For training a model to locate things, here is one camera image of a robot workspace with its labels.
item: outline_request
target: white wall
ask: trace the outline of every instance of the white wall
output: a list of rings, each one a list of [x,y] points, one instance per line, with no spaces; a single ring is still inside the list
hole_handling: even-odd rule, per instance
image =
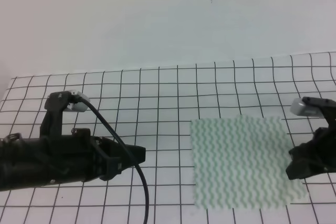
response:
[[[336,0],[0,0],[0,9],[11,75],[336,50]]]

